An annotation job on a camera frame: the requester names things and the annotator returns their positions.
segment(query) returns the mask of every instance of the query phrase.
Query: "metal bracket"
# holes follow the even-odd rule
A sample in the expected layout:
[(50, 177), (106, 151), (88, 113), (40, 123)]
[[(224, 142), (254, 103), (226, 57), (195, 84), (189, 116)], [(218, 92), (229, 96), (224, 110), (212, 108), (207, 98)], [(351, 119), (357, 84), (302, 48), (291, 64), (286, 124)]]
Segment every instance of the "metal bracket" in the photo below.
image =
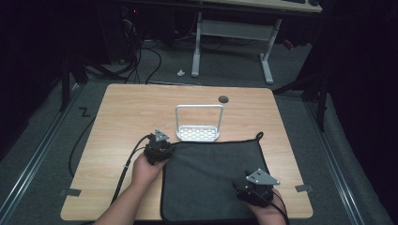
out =
[(155, 129), (155, 137), (156, 137), (156, 142), (161, 142), (161, 141), (169, 139), (169, 136), (167, 136), (166, 134), (164, 134), (163, 132), (161, 132), (158, 129)]
[(279, 180), (273, 178), (265, 171), (258, 169), (256, 172), (246, 176), (246, 180), (256, 185), (280, 185)]

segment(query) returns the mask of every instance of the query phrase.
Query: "human arm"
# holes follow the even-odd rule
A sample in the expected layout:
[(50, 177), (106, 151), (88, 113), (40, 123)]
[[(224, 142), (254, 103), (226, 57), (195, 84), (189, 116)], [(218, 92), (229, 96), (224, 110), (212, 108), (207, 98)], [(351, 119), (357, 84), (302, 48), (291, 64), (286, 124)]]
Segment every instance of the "human arm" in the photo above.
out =
[(155, 181), (166, 162), (167, 160), (164, 160), (151, 165), (146, 156), (140, 154), (133, 164), (130, 185), (94, 224), (133, 224), (146, 190)]
[[(279, 207), (286, 215), (286, 209), (282, 201), (281, 193), (279, 193), (279, 191), (275, 188), (273, 189), (273, 192), (274, 198), (272, 203)], [(283, 214), (272, 205), (259, 207), (249, 203), (246, 204), (252, 210), (260, 225), (287, 225)]]

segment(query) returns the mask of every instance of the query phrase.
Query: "black tape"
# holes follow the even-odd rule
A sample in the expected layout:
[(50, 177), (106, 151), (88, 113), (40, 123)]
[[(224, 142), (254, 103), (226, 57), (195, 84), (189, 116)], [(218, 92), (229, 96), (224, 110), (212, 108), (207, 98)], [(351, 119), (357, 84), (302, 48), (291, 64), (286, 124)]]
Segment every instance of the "black tape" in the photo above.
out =
[(65, 196), (76, 196), (79, 197), (80, 193), (82, 191), (79, 189), (73, 189), (73, 188), (62, 188), (61, 191), (59, 191), (59, 196), (65, 197)]
[(311, 192), (313, 190), (314, 189), (313, 189), (313, 187), (311, 185), (308, 185), (308, 186), (307, 185), (296, 186), (296, 191), (297, 192), (306, 191), (308, 193), (308, 192)]

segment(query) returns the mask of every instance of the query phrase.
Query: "wire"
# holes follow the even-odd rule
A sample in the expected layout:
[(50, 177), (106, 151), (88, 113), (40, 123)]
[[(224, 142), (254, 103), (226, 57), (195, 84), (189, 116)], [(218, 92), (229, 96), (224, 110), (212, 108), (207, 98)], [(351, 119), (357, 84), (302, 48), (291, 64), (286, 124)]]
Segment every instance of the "wire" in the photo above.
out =
[(194, 40), (190, 40), (190, 42), (188, 42), (188, 40), (190, 38), (194, 38), (195, 36), (191, 36), (191, 37), (186, 37), (185, 39), (180, 39), (179, 41), (175, 41), (175, 45), (181, 46), (181, 47), (190, 47), (195, 45), (195, 41)]
[(152, 75), (153, 75), (156, 71), (158, 71), (159, 67), (161, 66), (161, 55), (158, 54), (157, 52), (155, 52), (154, 50), (151, 50), (151, 49), (146, 49), (146, 50), (155, 53), (155, 54), (159, 57), (159, 60), (160, 60), (158, 66), (155, 68), (155, 70), (148, 76), (148, 78), (146, 78), (145, 84), (148, 84), (149, 79), (152, 77)]
[(68, 166), (69, 166), (69, 173), (70, 173), (72, 178), (74, 177), (74, 173), (72, 171), (72, 165), (71, 165), (73, 154), (76, 151), (76, 147), (79, 144), (80, 140), (82, 139), (83, 135), (88, 130), (88, 128), (90, 128), (90, 126), (93, 124), (93, 122), (96, 119), (96, 117), (97, 116), (95, 115), (94, 118), (90, 121), (90, 123), (88, 123), (88, 125), (85, 127), (85, 129), (83, 130), (83, 132), (80, 134), (79, 138), (77, 139), (76, 143), (74, 144), (74, 146), (72, 148), (72, 151), (70, 152)]
[(134, 149), (132, 150), (132, 152), (129, 156), (129, 159), (127, 160), (126, 165), (124, 166), (123, 172), (120, 174), (120, 179), (119, 179), (119, 182), (117, 183), (117, 188), (115, 190), (115, 194), (114, 194), (114, 197), (112, 198), (111, 204), (117, 199), (117, 196), (119, 195), (120, 189), (122, 188), (123, 180), (126, 176), (127, 169), (130, 166), (132, 156), (134, 156), (134, 154), (137, 151), (139, 151), (140, 149), (143, 149), (143, 148), (139, 148), (139, 149), (137, 149), (137, 148), (143, 140), (149, 139), (151, 137), (151, 135), (153, 135), (153, 134), (145, 135), (140, 141), (138, 141), (138, 143), (135, 145)]
[(246, 42), (245, 42), (245, 43), (239, 43), (239, 42), (237, 42), (237, 41), (232, 41), (232, 40), (229, 40), (229, 39), (231, 39), (231, 38), (228, 38), (228, 39), (226, 39), (226, 40), (225, 40), (225, 43), (228, 43), (228, 44), (234, 44), (234, 45), (238, 45), (238, 46), (253, 45), (253, 44), (255, 44), (255, 43), (258, 43), (258, 42), (259, 42), (259, 40), (256, 40), (256, 39), (250, 39), (250, 40), (246, 40)]
[[(281, 198), (278, 194), (276, 194), (275, 192), (272, 191), (272, 193), (273, 193), (274, 195), (276, 195), (276, 196), (281, 200), (284, 209), (286, 209), (286, 205), (284, 205), (284, 202), (283, 202), (282, 198)], [(274, 203), (268, 201), (267, 199), (263, 198), (261, 195), (257, 195), (257, 196), (258, 196), (259, 198), (261, 198), (264, 202), (268, 203), (269, 205), (271, 205), (272, 207), (274, 207), (276, 210), (278, 210), (278, 212), (280, 212), (280, 213), (282, 214), (283, 219), (284, 219), (284, 222), (286, 223), (286, 225), (289, 225), (289, 224), (290, 224), (290, 222), (289, 222), (289, 217), (287, 216), (287, 214), (286, 214), (280, 207), (278, 207), (276, 204), (274, 204)]]
[(190, 29), (190, 31), (187, 33), (187, 35), (184, 36), (184, 37), (182, 37), (182, 38), (176, 39), (175, 41), (179, 41), (179, 40), (183, 40), (183, 39), (186, 39), (186, 38), (194, 37), (194, 35), (191, 35), (191, 36), (190, 36), (190, 34), (192, 33), (193, 27), (195, 27), (195, 25), (196, 25), (197, 16), (198, 16), (198, 13), (196, 12), (196, 13), (195, 13), (195, 16), (193, 17), (193, 22), (192, 22), (191, 29)]
[(138, 71), (137, 71), (137, 70), (138, 70), (138, 65), (140, 65), (140, 62), (141, 62), (141, 50), (142, 50), (142, 48), (143, 48), (143, 44), (144, 44), (144, 42), (141, 42), (141, 45), (140, 45), (140, 48), (139, 48), (139, 56), (138, 56), (138, 59), (137, 59), (137, 56), (134, 55), (134, 59), (135, 59), (135, 61), (136, 61), (135, 67), (134, 67), (134, 69), (131, 70), (131, 72), (130, 72), (129, 75), (127, 76), (126, 80), (124, 81), (124, 83), (127, 83), (127, 82), (129, 81), (130, 76), (132, 75), (132, 73), (133, 73), (134, 71), (135, 71), (134, 83), (136, 83), (136, 78), (138, 78), (138, 83), (141, 83), (141, 82), (140, 82), (140, 77), (138, 76)]
[(219, 46), (217, 46), (217, 47), (215, 47), (215, 48), (212, 48), (212, 49), (206, 48), (206, 47), (204, 47), (203, 45), (201, 45), (201, 48), (202, 48), (202, 49), (204, 49), (204, 50), (210, 50), (210, 51), (218, 50), (219, 48), (221, 48), (221, 47), (223, 46), (223, 44), (224, 44), (224, 42), (225, 42), (225, 38), (223, 38), (223, 37), (221, 37), (221, 40), (218, 40), (217, 37), (207, 37), (207, 40), (215, 40), (215, 41), (212, 41), (213, 43), (220, 42), (220, 45), (219, 45)]
[[(123, 20), (123, 22), (128, 23), (130, 25), (129, 29), (134, 28), (134, 24), (132, 22), (130, 22), (129, 20)], [(134, 57), (135, 57), (135, 43), (139, 43), (140, 34), (136, 35), (135, 31), (134, 31), (134, 35), (136, 36), (135, 38), (137, 39), (137, 41), (134, 41), (134, 38), (132, 39), (132, 41), (130, 41), (129, 34), (127, 34), (127, 33), (124, 33), (124, 34), (127, 35), (127, 38), (128, 38), (128, 55), (127, 55), (127, 58), (128, 58), (128, 60), (130, 60), (130, 62), (129, 62), (129, 64), (126, 67), (121, 68), (118, 71), (109, 71), (110, 73), (112, 73), (112, 75), (115, 75), (115, 76), (111, 76), (111, 78), (114, 78), (114, 79), (124, 79), (123, 77), (121, 77), (119, 75), (121, 75), (121, 74), (123, 74), (125, 72), (128, 72), (129, 70), (134, 70), (137, 67), (136, 60), (134, 60)], [(103, 75), (110, 76), (109, 73), (105, 73), (104, 72), (104, 70), (108, 70), (106, 68), (93, 67), (93, 69), (95, 69), (99, 73), (96, 72), (96, 71), (93, 71), (89, 67), (85, 67), (85, 71), (87, 73), (89, 73), (89, 74), (94, 75), (94, 76), (103, 76)]]

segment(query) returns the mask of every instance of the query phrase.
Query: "black cable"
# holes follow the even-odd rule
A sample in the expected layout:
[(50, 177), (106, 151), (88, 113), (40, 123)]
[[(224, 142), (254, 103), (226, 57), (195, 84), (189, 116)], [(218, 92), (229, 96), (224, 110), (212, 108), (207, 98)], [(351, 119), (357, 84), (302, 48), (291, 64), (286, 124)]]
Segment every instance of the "black cable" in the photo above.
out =
[(245, 43), (239, 43), (237, 41), (229, 40), (228, 38), (225, 39), (225, 43), (238, 45), (238, 46), (253, 45), (253, 44), (257, 43), (257, 42), (260, 42), (260, 41), (259, 40), (255, 40), (255, 39), (250, 39), (250, 40), (246, 40)]
[(86, 70), (88, 73), (90, 73), (90, 74), (92, 74), (92, 75), (95, 75), (95, 76), (107, 75), (107, 76), (109, 76), (109, 77), (111, 77), (111, 78), (114, 78), (114, 79), (117, 79), (117, 80), (124, 79), (123, 77), (121, 77), (121, 76), (119, 76), (119, 75), (121, 75), (121, 74), (123, 74), (123, 73), (125, 73), (125, 72), (127, 72), (127, 71), (129, 71), (129, 70), (134, 69), (134, 68), (137, 67), (137, 65), (135, 64), (136, 61), (134, 60), (134, 56), (135, 56), (135, 50), (136, 50), (136, 48), (138, 48), (137, 45), (140, 44), (140, 38), (141, 38), (142, 35), (143, 35), (143, 33), (142, 33), (142, 32), (139, 32), (139, 33), (136, 35), (136, 37), (135, 37), (135, 38), (137, 39), (137, 41), (133, 41), (133, 42), (131, 43), (131, 45), (129, 46), (127, 58), (129, 58), (129, 59), (131, 59), (131, 60), (130, 60), (129, 64), (128, 64), (126, 67), (120, 69), (119, 71), (112, 72), (112, 71), (109, 71), (108, 69), (106, 69), (106, 68), (103, 67), (103, 66), (98, 66), (98, 65), (95, 65), (95, 64), (92, 64), (92, 63), (91, 63), (91, 64), (89, 64), (89, 65), (90, 65), (91, 67), (93, 67), (93, 69), (99, 71), (100, 73), (96, 73), (96, 72), (90, 70), (88, 67), (87, 67), (85, 70)]
[(83, 55), (74, 54), (74, 56), (75, 56), (75, 58), (76, 58), (77, 60), (79, 60), (80, 62), (82, 62), (83, 65), (89, 65), (89, 66), (91, 66), (92, 68), (94, 68), (95, 70), (101, 72), (103, 75), (106, 75), (106, 76), (108, 76), (108, 77), (110, 77), (110, 78), (112, 78), (112, 79), (115, 79), (115, 80), (121, 80), (121, 79), (123, 79), (121, 76), (119, 76), (119, 75), (113, 73), (111, 70), (107, 69), (106, 67), (103, 67), (102, 65), (99, 65), (99, 64), (97, 64), (97, 63), (91, 61), (90, 59), (85, 58)]
[(149, 79), (152, 77), (152, 75), (153, 75), (156, 71), (158, 71), (159, 67), (161, 66), (161, 55), (160, 55), (159, 53), (157, 53), (157, 52), (151, 50), (151, 49), (146, 49), (146, 50), (151, 51), (151, 52), (157, 54), (158, 57), (159, 57), (159, 60), (160, 60), (158, 66), (155, 68), (155, 70), (148, 76), (148, 78), (146, 78), (145, 84), (148, 84)]
[[(193, 46), (193, 45), (195, 45), (196, 42), (195, 42), (195, 40), (190, 40), (191, 38), (195, 38), (195, 36), (186, 37), (186, 38), (180, 39), (180, 40), (175, 40), (174, 44), (175, 44), (175, 45), (178, 45), (178, 46), (181, 46), (181, 47), (190, 47), (190, 46)], [(180, 42), (183, 42), (183, 41), (185, 41), (185, 42), (188, 42), (188, 41), (189, 41), (189, 44), (181, 44)]]
[(134, 76), (134, 83), (136, 83), (136, 81), (137, 81), (137, 79), (138, 79), (138, 84), (141, 84), (140, 76), (138, 75), (138, 65), (140, 65), (140, 62), (141, 62), (143, 44), (140, 46), (140, 51), (139, 51), (140, 56), (139, 56), (139, 58), (138, 58), (138, 63), (137, 63), (137, 67), (136, 67), (136, 69), (135, 69), (135, 76)]
[(127, 83), (127, 82), (129, 81), (129, 79), (130, 79), (131, 74), (132, 74), (134, 71), (137, 70), (139, 60), (137, 60), (137, 57), (136, 57), (136, 56), (134, 56), (134, 62), (136, 62), (136, 65), (135, 65), (135, 67), (131, 70), (131, 72), (129, 73), (129, 75), (126, 77), (124, 83)]
[[(272, 191), (272, 193), (274, 195), (276, 195), (282, 202), (284, 209), (286, 209), (286, 205), (284, 205), (284, 202), (282, 200), (281, 197), (279, 197), (279, 195), (277, 195), (275, 192)], [(287, 216), (287, 213), (285, 213), (280, 207), (278, 207), (276, 204), (268, 201), (267, 199), (263, 198), (261, 195), (257, 195), (258, 197), (260, 197), (264, 202), (266, 202), (267, 204), (271, 205), (272, 207), (274, 207), (276, 210), (278, 210), (278, 212), (280, 212), (283, 216), (284, 222), (286, 223), (286, 225), (289, 225), (289, 217)]]
[(138, 150), (143, 149), (143, 148), (139, 148), (139, 149), (137, 149), (137, 148), (138, 148), (138, 146), (141, 144), (141, 142), (143, 140), (149, 139), (151, 137), (151, 135), (153, 135), (153, 134), (145, 135), (140, 141), (138, 141), (138, 143), (135, 145), (134, 149), (132, 150), (132, 152), (131, 152), (131, 154), (129, 156), (129, 159), (127, 160), (126, 165), (124, 166), (123, 172), (120, 175), (120, 179), (119, 179), (119, 182), (117, 183), (117, 188), (115, 190), (115, 194), (114, 194), (114, 197), (112, 198), (111, 204), (117, 199), (117, 196), (119, 195), (120, 189), (122, 188), (123, 180), (124, 180), (124, 178), (126, 176), (127, 169), (130, 166), (132, 156), (134, 156), (134, 154)]
[(90, 123), (88, 123), (88, 125), (85, 127), (85, 129), (82, 131), (82, 133), (80, 134), (79, 138), (77, 139), (76, 143), (74, 144), (72, 151), (70, 152), (69, 155), (69, 162), (68, 162), (68, 166), (69, 166), (69, 173), (72, 176), (72, 178), (74, 177), (74, 173), (72, 171), (72, 158), (73, 158), (73, 154), (76, 151), (76, 147), (79, 144), (80, 140), (82, 139), (83, 135), (85, 134), (85, 132), (88, 130), (88, 128), (90, 128), (90, 126), (93, 124), (94, 120), (96, 119), (96, 115), (94, 116), (94, 118), (90, 121)]
[(221, 47), (224, 45), (224, 42), (225, 42), (225, 38), (223, 38), (223, 37), (221, 37), (221, 40), (218, 40), (217, 37), (213, 37), (213, 38), (207, 37), (207, 38), (204, 38), (204, 40), (206, 40), (206, 39), (207, 39), (207, 40), (215, 40), (215, 41), (212, 41), (212, 43), (220, 42), (220, 45), (219, 45), (219, 46), (217, 46), (217, 47), (215, 47), (215, 48), (212, 48), (212, 49), (206, 48), (206, 47), (204, 47), (204, 46), (201, 44), (201, 48), (202, 48), (202, 49), (204, 49), (204, 50), (210, 50), (210, 51), (218, 50), (219, 48), (221, 48)]

